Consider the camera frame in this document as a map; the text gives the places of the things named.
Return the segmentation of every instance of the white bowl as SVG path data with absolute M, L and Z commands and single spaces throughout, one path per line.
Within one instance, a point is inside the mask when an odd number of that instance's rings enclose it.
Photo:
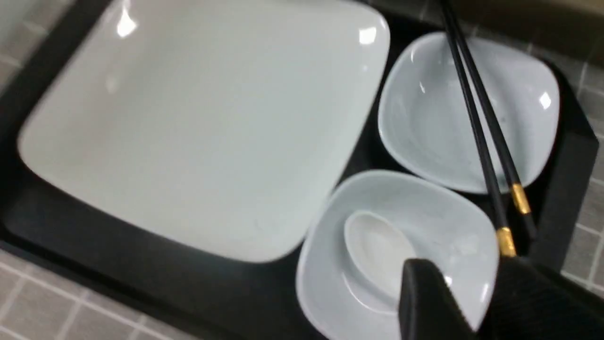
M 32 112 L 38 176 L 223 257 L 295 249 L 367 119 L 390 32 L 352 1 L 114 0 Z
M 416 251 L 405 234 L 370 211 L 356 211 L 344 223 L 344 242 L 359 272 L 390 298 L 400 298 L 403 265 Z
M 462 196 L 412 175 L 368 171 L 343 182 L 310 228 L 296 289 L 308 320 L 332 340 L 397 340 L 397 301 L 366 282 L 350 261 L 344 223 L 371 211 L 401 230 L 417 257 L 443 272 L 470 326 L 489 306 L 499 261 L 493 225 Z
M 479 38 L 468 39 L 468 44 L 527 186 L 543 170 L 556 137 L 560 106 L 556 78 L 541 61 L 513 48 Z M 507 191 L 473 85 L 472 91 L 495 172 L 502 191 Z M 388 152 L 410 171 L 458 191 L 487 192 L 444 33 L 419 38 L 399 56 L 384 85 L 378 127 Z

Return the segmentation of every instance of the square plate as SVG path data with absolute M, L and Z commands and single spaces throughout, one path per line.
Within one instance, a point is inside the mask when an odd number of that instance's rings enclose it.
M 25 164 L 128 223 L 261 263 L 298 245 L 390 44 L 354 2 L 114 1 L 29 117 Z

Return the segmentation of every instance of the chopsticks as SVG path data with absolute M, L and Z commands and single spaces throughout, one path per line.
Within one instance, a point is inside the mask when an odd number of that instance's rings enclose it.
M 503 199 L 501 198 L 501 191 L 497 182 L 497 176 L 495 175 L 495 170 L 493 168 L 486 138 L 480 123 L 480 117 L 476 109 L 476 104 L 474 104 L 474 97 L 472 96 L 470 84 L 467 80 L 463 62 L 461 61 L 461 56 L 457 45 L 458 42 L 460 43 L 460 48 L 464 54 L 464 57 L 466 58 L 466 64 L 470 69 L 470 75 L 472 76 L 472 80 L 477 89 L 478 97 L 481 105 L 483 106 L 484 115 L 486 116 L 489 129 L 493 135 L 493 142 L 500 156 L 501 164 L 506 174 L 506 180 L 510 185 L 510 191 L 512 191 L 512 196 L 514 197 L 515 205 L 524 216 L 525 221 L 529 220 L 525 226 L 531 239 L 534 239 L 536 235 L 535 224 L 532 220 L 532 216 L 530 215 L 530 208 L 524 194 L 524 190 L 520 185 L 520 181 L 518 180 L 518 172 L 514 167 L 512 156 L 510 155 L 505 138 L 503 137 L 503 133 L 501 132 L 501 128 L 499 127 L 495 113 L 490 105 L 484 85 L 482 84 L 480 76 L 478 75 L 476 65 L 474 64 L 474 61 L 472 60 L 470 52 L 467 48 L 465 38 L 461 34 L 459 24 L 455 19 L 448 0 L 441 0 L 441 5 L 443 9 L 447 40 L 449 42 L 449 47 L 451 48 L 453 60 L 455 62 L 455 70 L 457 71 L 457 76 L 459 77 L 461 83 L 461 89 L 466 102 L 470 123 L 472 124 L 472 132 L 478 148 L 478 155 L 480 157 L 480 163 L 483 169 L 487 191 L 491 197 L 493 208 L 495 210 L 495 227 L 497 228 L 496 234 L 499 242 L 500 253 L 507 257 L 515 257 L 516 247 L 512 238 L 512 231 L 510 230 L 507 222 L 506 210 L 503 205 Z
M 453 8 L 451 7 L 448 0 L 441 0 L 440 3 L 443 10 L 445 28 L 449 38 L 449 45 L 452 51 L 454 49 L 458 55 L 459 53 L 457 46 L 459 46 L 459 50 L 461 50 L 461 53 L 464 57 L 468 72 L 470 73 L 472 82 L 474 83 L 474 87 L 478 94 L 478 100 L 480 101 L 480 105 L 482 106 L 484 117 L 486 119 L 489 130 L 491 131 L 493 143 L 500 158 L 501 166 L 503 168 L 508 187 L 510 188 L 510 193 L 512 195 L 514 205 L 522 219 L 524 231 L 526 232 L 529 240 L 532 241 L 537 236 L 537 228 L 535 226 L 535 221 L 533 219 L 529 201 L 524 192 L 524 188 L 522 187 L 522 184 L 520 182 L 518 171 L 516 170 L 516 166 L 514 165 L 510 150 L 507 147 L 506 139 L 503 136 L 503 132 L 501 131 L 501 127 L 495 115 L 495 111 L 493 110 L 493 106 L 487 95 L 487 91 L 480 78 L 480 74 L 478 73 L 478 69 L 476 68 L 476 64 L 474 62 L 472 54 L 468 49 L 466 39 L 461 31 Z M 462 67 L 463 70 L 463 64 L 460 60 L 458 61 L 459 65 Z

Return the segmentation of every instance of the spoon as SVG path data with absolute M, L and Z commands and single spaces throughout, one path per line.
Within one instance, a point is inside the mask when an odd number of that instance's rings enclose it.
M 356 211 L 344 223 L 346 249 L 359 272 L 382 293 L 398 300 L 403 264 L 416 257 L 402 231 L 369 211 Z

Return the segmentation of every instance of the tiled countertop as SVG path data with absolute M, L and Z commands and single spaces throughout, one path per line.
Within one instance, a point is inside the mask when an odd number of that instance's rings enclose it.
M 70 0 L 39 0 L 6 44 L 0 46 L 0 92 L 68 8 Z M 429 1 L 401 8 L 424 21 L 438 20 Z M 604 70 L 509 39 L 478 26 L 473 35 L 519 48 L 556 64 L 575 87 L 599 140 L 604 140 Z M 604 298 L 604 148 L 562 274 Z M 33 264 L 0 252 L 0 340 L 194 339 L 140 312 L 98 295 Z

